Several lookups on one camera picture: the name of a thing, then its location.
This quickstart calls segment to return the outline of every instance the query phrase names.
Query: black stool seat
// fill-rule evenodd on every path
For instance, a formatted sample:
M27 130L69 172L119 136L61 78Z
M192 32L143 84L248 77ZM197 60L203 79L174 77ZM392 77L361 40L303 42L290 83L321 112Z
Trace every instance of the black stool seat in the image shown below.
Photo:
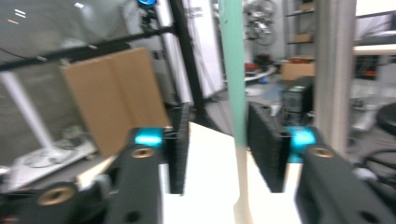
M385 132L396 135L396 103L380 108L376 122Z

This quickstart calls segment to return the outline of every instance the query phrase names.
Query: black post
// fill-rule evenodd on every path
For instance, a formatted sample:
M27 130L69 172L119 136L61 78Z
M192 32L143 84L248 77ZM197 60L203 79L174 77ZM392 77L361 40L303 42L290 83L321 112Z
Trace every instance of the black post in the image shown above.
M195 108L194 122L208 128L219 131L219 127L207 115L205 109L204 95L202 92L201 82L198 76L198 70L194 59L194 51L191 44L189 27L181 0L169 0L169 5L174 18L175 35L178 37L181 53L183 55L184 66L186 67L187 77L189 79L191 96Z

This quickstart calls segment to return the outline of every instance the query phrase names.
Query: cyan light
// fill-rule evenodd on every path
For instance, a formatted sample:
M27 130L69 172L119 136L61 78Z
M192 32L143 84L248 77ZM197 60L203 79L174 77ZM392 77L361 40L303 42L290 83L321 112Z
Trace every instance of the cyan light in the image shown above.
M154 5L157 0L137 0L140 4L143 4L145 6L151 6Z
M304 149L308 145L315 144L317 138L315 134L306 127L287 127L287 129L291 133L289 162L301 163L303 160L300 155L304 153Z
M163 144L163 128L141 128L134 142L138 145L160 148Z

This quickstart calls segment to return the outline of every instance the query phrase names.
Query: floor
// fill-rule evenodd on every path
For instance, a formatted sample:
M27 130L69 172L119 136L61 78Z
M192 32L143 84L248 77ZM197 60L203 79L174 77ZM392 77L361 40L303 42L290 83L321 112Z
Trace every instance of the floor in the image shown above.
M281 90L282 85L278 84L248 83L247 101L258 102L267 105L278 104L278 95ZM227 91L219 92L216 96L214 96L213 99L207 103L206 109L209 116L219 125L221 130L224 133L232 135L231 109ZM353 116L351 116L351 118L355 119L359 116L359 113L354 113L352 115ZM359 161L364 155L367 155L370 152L379 150L381 148L396 147L396 138L374 127L368 133L354 135L351 143L352 144L347 150L347 154L349 160L354 163ZM76 162L59 172L35 182L29 187L41 189L50 183L73 180L76 175L101 162L103 159L104 158L101 156L97 156L90 161Z

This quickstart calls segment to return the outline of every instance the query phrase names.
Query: cardboard box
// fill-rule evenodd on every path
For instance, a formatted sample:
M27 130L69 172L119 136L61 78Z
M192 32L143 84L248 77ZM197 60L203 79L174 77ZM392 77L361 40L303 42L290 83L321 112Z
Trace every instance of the cardboard box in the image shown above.
M315 75L315 64L283 63L281 75L283 80L295 80L297 77L312 77Z
M301 11L310 11L315 9L315 3L310 2L310 3L301 3L299 6L299 9Z
M132 128L169 125L145 49L125 50L62 70L101 155L120 152Z
M313 39L314 39L313 35L311 35L311 34L298 34L298 35L294 36L293 42L294 43L310 42Z

